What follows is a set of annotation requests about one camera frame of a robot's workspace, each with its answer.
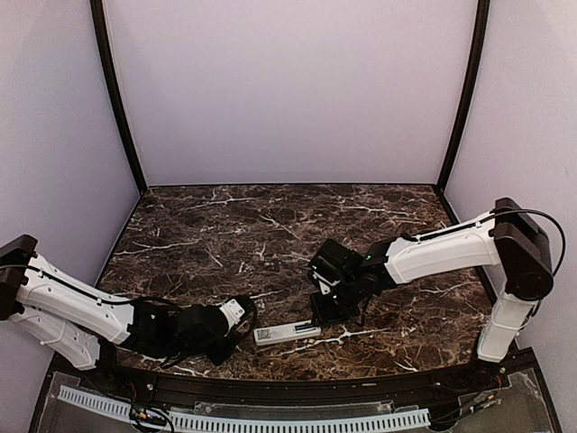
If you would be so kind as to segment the white remote control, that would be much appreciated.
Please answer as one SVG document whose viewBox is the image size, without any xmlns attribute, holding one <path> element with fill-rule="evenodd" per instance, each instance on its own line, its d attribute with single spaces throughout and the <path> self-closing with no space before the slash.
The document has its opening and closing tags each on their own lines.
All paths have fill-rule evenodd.
<svg viewBox="0 0 577 433">
<path fill-rule="evenodd" d="M 274 327 L 261 327 L 256 328 L 253 330 L 253 338 L 256 346 L 263 346 L 263 345 L 275 345 L 290 341 L 296 341 L 299 339 L 311 338 L 315 336 L 319 336 L 321 334 L 322 328 L 317 327 L 316 332 L 310 332 L 305 334 L 296 334 L 294 331 L 294 326 L 303 324 L 303 323 L 312 323 L 309 320 L 300 321 L 300 322 L 293 322 L 284 325 L 278 325 Z"/>
</svg>

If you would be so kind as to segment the blue battery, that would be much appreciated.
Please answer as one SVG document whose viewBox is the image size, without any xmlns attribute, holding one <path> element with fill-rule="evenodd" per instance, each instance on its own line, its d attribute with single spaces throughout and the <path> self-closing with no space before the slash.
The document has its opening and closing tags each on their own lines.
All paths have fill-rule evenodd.
<svg viewBox="0 0 577 433">
<path fill-rule="evenodd" d="M 310 332 L 316 332 L 317 331 L 317 327 L 312 326 L 310 323 L 303 323 L 303 324 L 299 324 L 294 326 L 294 331 L 296 334 L 305 334 L 305 333 L 310 333 Z"/>
</svg>

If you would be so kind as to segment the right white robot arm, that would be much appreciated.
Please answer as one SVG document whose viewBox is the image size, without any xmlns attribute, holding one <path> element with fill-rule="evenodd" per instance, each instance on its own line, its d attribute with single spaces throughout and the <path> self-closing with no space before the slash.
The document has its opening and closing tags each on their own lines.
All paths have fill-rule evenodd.
<svg viewBox="0 0 577 433">
<path fill-rule="evenodd" d="M 481 390 L 495 375 L 510 344 L 554 287 L 553 263 L 538 211 L 511 198 L 464 223 L 419 235 L 391 237 L 360 254 L 327 239 L 308 264 L 317 291 L 310 296 L 312 322 L 328 326 L 362 315 L 360 306 L 385 290 L 430 275 L 479 266 L 501 266 L 506 280 L 480 333 L 477 357 L 461 370 L 460 383 Z"/>
</svg>

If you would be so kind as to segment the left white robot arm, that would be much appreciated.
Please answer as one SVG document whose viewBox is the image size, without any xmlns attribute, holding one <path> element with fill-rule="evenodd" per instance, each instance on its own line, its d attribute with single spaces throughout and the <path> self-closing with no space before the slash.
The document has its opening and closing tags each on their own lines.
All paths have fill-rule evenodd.
<svg viewBox="0 0 577 433">
<path fill-rule="evenodd" d="M 219 352 L 248 309 L 235 297 L 220 305 L 182 308 L 167 299 L 127 299 L 103 292 L 58 270 L 21 235 L 1 247 L 1 319 L 25 329 L 64 356 L 108 393 L 127 385 L 112 360 L 117 347 L 173 365 Z"/>
</svg>

